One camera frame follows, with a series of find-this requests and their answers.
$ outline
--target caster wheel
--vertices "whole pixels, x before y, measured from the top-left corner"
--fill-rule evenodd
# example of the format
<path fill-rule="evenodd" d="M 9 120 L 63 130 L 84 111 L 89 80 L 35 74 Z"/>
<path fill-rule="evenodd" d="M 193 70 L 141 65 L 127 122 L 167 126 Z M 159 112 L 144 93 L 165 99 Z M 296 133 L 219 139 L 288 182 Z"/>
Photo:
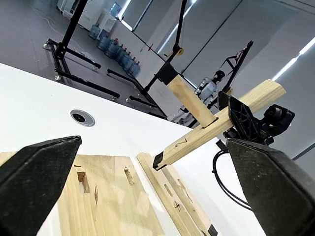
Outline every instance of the caster wheel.
<path fill-rule="evenodd" d="M 50 50 L 50 46 L 49 46 L 48 43 L 45 43 L 45 44 L 43 45 L 43 48 L 46 49 L 46 50 Z"/>
<path fill-rule="evenodd" d="M 61 76 L 60 75 L 55 75 L 55 80 L 60 81 L 61 80 Z"/>

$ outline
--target black metal frame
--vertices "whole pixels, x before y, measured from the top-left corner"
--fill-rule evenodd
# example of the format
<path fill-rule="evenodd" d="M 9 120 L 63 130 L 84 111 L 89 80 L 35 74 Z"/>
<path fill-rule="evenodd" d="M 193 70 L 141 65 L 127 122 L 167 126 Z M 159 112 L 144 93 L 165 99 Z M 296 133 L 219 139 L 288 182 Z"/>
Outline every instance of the black metal frame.
<path fill-rule="evenodd" d="M 128 78 L 124 75 L 121 75 L 119 73 L 117 73 L 116 71 L 113 71 L 111 69 L 107 69 L 107 75 L 109 74 L 113 74 L 117 77 L 120 77 L 124 80 L 127 80 L 131 83 L 133 83 L 133 85 L 139 90 L 139 91 L 143 91 L 143 87 L 142 85 L 136 80 L 136 79 L 132 79 L 132 78 Z M 136 97 L 133 97 L 133 96 L 129 96 L 129 99 L 132 100 L 132 101 L 136 101 L 136 102 L 140 102 L 144 105 L 147 105 L 147 106 L 150 106 L 150 107 L 155 107 L 155 108 L 158 108 L 159 111 L 163 114 L 162 116 L 161 115 L 157 115 L 157 114 L 154 114 L 154 113 L 149 113 L 150 115 L 153 115 L 155 117 L 159 117 L 159 118 L 162 118 L 162 119 L 166 119 L 167 118 L 167 115 L 164 113 L 164 111 L 158 106 L 158 104 L 153 100 L 153 98 L 151 98 L 151 96 L 146 92 L 146 93 L 143 93 L 142 94 L 149 102 L 146 102 L 146 101 L 143 101 L 141 98 L 136 98 Z"/>
<path fill-rule="evenodd" d="M 181 12 L 180 12 L 180 16 L 179 16 L 179 21 L 178 21 L 178 28 L 177 28 L 177 33 L 176 33 L 175 44 L 173 46 L 172 54 L 169 56 L 169 58 L 166 60 L 166 62 L 164 64 L 170 63 L 174 59 L 174 57 L 178 54 L 178 52 L 181 50 L 181 47 L 179 46 L 179 39 L 180 39 L 180 36 L 181 36 L 181 31 L 182 31 L 182 26 L 183 26 L 183 19 L 184 19 L 184 13 L 185 13 L 186 4 L 187 4 L 187 0 L 183 0 L 182 1 L 182 6 L 181 6 Z M 150 90 L 151 86 L 158 79 L 158 77 L 156 75 L 154 75 L 154 77 L 151 79 L 151 81 L 143 88 L 136 79 L 131 80 L 130 78 L 128 78 L 126 76 L 123 76 L 123 75 L 121 75 L 121 74 L 119 74 L 119 73 L 117 73 L 117 72 L 115 72 L 115 71 L 113 71 L 111 69 L 108 69 L 107 72 L 108 72 L 108 74 L 114 74 L 114 75 L 116 75 L 116 76 L 118 76 L 118 77 L 120 77 L 122 79 L 125 79 L 125 80 L 128 80 L 128 81 L 134 83 L 135 86 L 137 87 L 137 89 L 139 90 L 140 94 L 144 95 L 145 98 L 148 99 L 148 101 L 150 103 L 156 104 L 155 101 L 148 94 L 148 91 Z M 137 101 L 137 102 L 140 102 L 140 103 L 146 105 L 146 102 L 141 100 L 140 98 L 137 99 L 137 100 L 134 100 L 134 101 Z"/>
<path fill-rule="evenodd" d="M 222 63 L 222 65 L 224 65 L 225 62 L 227 62 L 229 64 L 229 66 L 232 68 L 232 73 L 230 75 L 230 78 L 228 79 L 226 85 L 222 88 L 223 92 L 228 92 L 231 88 L 231 84 L 235 78 L 235 76 L 237 75 L 239 69 L 241 68 L 249 50 L 251 49 L 253 45 L 253 41 L 248 42 L 246 48 L 244 48 L 241 52 L 242 54 L 240 55 L 240 57 L 237 59 L 237 55 L 235 56 L 231 56 L 228 57 L 227 59 L 224 60 L 224 62 Z M 230 61 L 230 59 L 236 59 L 236 64 L 233 65 L 233 63 Z M 218 102 L 218 96 L 207 105 L 207 108 L 210 110 L 215 104 L 217 104 Z M 192 128 L 198 121 L 194 118 L 194 120 L 188 125 L 189 128 Z"/>
<path fill-rule="evenodd" d="M 104 88 L 102 86 L 99 86 L 97 84 L 94 84 L 92 82 L 86 81 L 80 77 L 77 77 L 75 75 L 72 75 L 67 62 L 65 61 L 65 54 L 66 53 L 70 53 L 90 64 L 92 64 L 93 66 L 95 66 L 96 68 L 100 69 L 101 65 L 96 63 L 95 61 L 85 57 L 84 55 L 68 48 L 68 44 L 71 40 L 71 37 L 75 31 L 75 28 L 79 22 L 79 19 L 82 15 L 82 12 L 84 10 L 84 7 L 86 5 L 88 0 L 79 0 L 79 3 L 77 5 L 77 8 L 70 20 L 70 24 L 68 26 L 68 29 L 63 37 L 62 42 L 57 43 L 52 39 L 48 39 L 47 41 L 47 45 L 50 47 L 50 51 L 52 53 L 53 56 L 53 60 L 54 60 L 54 64 L 55 64 L 55 72 L 56 72 L 56 76 L 60 76 L 61 80 L 68 86 L 73 86 L 72 81 L 75 81 L 77 83 L 83 84 L 85 86 L 91 87 L 93 89 L 99 90 L 101 92 L 107 93 L 111 96 L 113 96 L 113 99 L 117 99 L 120 97 L 120 94 L 117 92 L 114 92 L 112 90 L 109 90 L 107 88 Z"/>

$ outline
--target wooden plank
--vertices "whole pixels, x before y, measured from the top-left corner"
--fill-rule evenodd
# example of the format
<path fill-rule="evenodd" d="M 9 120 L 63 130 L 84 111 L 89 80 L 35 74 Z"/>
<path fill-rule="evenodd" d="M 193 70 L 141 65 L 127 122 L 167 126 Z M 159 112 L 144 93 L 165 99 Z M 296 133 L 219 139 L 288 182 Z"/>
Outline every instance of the wooden plank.
<path fill-rule="evenodd" d="M 166 166 L 162 169 L 166 179 L 171 184 L 179 199 L 182 201 L 187 212 L 195 222 L 198 229 L 204 235 L 210 236 L 208 230 L 211 226 L 209 216 L 204 212 L 200 204 L 194 199 L 192 193 L 182 181 L 180 175 L 173 166 Z"/>
<path fill-rule="evenodd" d="M 176 192 L 167 181 L 163 172 L 157 172 L 152 168 L 153 158 L 147 153 L 139 153 L 137 155 L 137 159 L 140 162 L 140 165 L 146 173 L 157 195 L 165 206 L 179 233 L 183 236 L 199 236 L 201 234 L 201 231 L 198 230 L 193 220 L 190 218 L 183 203 L 176 195 Z"/>
<path fill-rule="evenodd" d="M 240 98 L 253 113 L 259 111 L 264 106 L 275 101 L 277 98 L 285 94 L 284 88 L 276 82 L 266 80 L 253 88 L 247 94 Z M 218 120 L 203 128 L 202 125 L 194 128 L 185 136 L 181 137 L 170 146 L 168 146 L 162 155 L 162 161 L 158 163 L 157 170 L 165 165 L 171 165 L 178 161 L 191 151 L 200 147 L 219 133 L 228 130 L 233 125 L 228 117 L 228 108 L 224 108 L 216 114 Z"/>
<path fill-rule="evenodd" d="M 57 203 L 62 236 L 165 235 L 129 157 L 77 155 Z"/>
<path fill-rule="evenodd" d="M 203 104 L 198 96 L 185 84 L 183 78 L 177 75 L 167 87 L 173 91 L 174 95 L 182 102 L 182 104 L 197 119 L 202 127 L 207 127 L 216 117 Z"/>

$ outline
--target wooden stick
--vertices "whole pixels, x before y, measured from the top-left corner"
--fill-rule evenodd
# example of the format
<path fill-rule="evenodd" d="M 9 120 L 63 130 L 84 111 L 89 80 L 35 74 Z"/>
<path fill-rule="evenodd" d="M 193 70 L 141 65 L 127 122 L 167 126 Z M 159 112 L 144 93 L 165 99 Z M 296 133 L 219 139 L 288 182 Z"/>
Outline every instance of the wooden stick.
<path fill-rule="evenodd" d="M 179 233 L 183 236 L 200 236 L 201 232 L 187 213 L 183 203 L 176 195 L 176 192 L 167 181 L 163 172 L 157 172 L 152 168 L 153 158 L 147 153 L 139 153 L 137 159 Z"/>
<path fill-rule="evenodd" d="M 255 113 L 283 94 L 285 94 L 285 90 L 280 84 L 266 80 L 241 97 L 240 101 L 249 106 L 251 111 Z M 155 161 L 154 168 L 159 170 L 166 165 L 173 164 L 191 151 L 213 139 L 219 133 L 233 127 L 228 117 L 228 107 L 219 111 L 216 117 L 218 120 L 208 127 L 202 128 L 202 125 L 200 125 L 168 146 L 163 153 L 157 156 L 161 161 Z"/>
<path fill-rule="evenodd" d="M 177 75 L 167 87 L 197 119 L 202 127 L 207 127 L 216 117 L 209 111 L 198 96 L 184 83 L 183 78 Z"/>
<path fill-rule="evenodd" d="M 194 199 L 175 168 L 173 166 L 167 166 L 163 168 L 162 171 L 198 229 L 203 232 L 204 235 L 210 236 L 208 230 L 211 226 L 211 221 L 208 215 Z"/>

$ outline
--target blue water bottle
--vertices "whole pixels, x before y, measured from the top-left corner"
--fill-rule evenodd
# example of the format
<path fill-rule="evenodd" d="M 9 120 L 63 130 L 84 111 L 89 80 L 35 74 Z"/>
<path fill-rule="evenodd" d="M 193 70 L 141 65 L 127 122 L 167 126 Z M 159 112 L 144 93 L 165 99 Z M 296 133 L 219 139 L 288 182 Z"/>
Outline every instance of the blue water bottle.
<path fill-rule="evenodd" d="M 123 46 L 124 46 L 124 45 L 122 44 L 122 45 L 120 45 L 120 46 L 118 47 L 117 52 L 116 52 L 116 55 L 115 55 L 115 59 L 116 59 L 116 60 L 117 60 L 117 57 L 118 57 L 119 53 L 124 50 Z"/>
<path fill-rule="evenodd" d="M 127 71 L 127 75 L 130 77 L 136 78 L 136 76 L 139 74 L 140 71 L 140 66 L 139 66 L 139 61 L 136 63 L 133 63 L 129 70 Z"/>
<path fill-rule="evenodd" d="M 118 50 L 118 39 L 115 38 L 111 40 L 110 44 L 108 45 L 107 49 L 105 50 L 105 55 L 109 58 L 114 58 L 116 56 L 116 52 Z"/>
<path fill-rule="evenodd" d="M 127 53 L 127 48 L 121 50 L 116 57 L 116 61 L 120 62 L 120 60 L 123 58 L 124 54 Z"/>
<path fill-rule="evenodd" d="M 102 37 L 99 40 L 97 47 L 101 49 L 103 52 L 105 52 L 109 43 L 110 43 L 110 37 L 107 34 L 106 36 Z"/>
<path fill-rule="evenodd" d="M 125 72 L 127 72 L 127 71 L 129 70 L 129 68 L 131 67 L 131 65 L 135 63 L 135 61 L 134 61 L 135 59 L 136 59 L 135 57 L 134 57 L 133 59 L 130 58 L 130 59 L 125 63 L 124 68 L 123 68 Z"/>
<path fill-rule="evenodd" d="M 130 56 L 130 52 L 128 52 L 127 54 L 124 54 L 122 59 L 119 61 L 119 65 L 121 65 L 122 67 L 125 66 L 125 63 L 131 58 Z"/>
<path fill-rule="evenodd" d="M 89 32 L 89 37 L 96 40 L 99 33 L 100 33 L 99 24 L 93 25 Z"/>

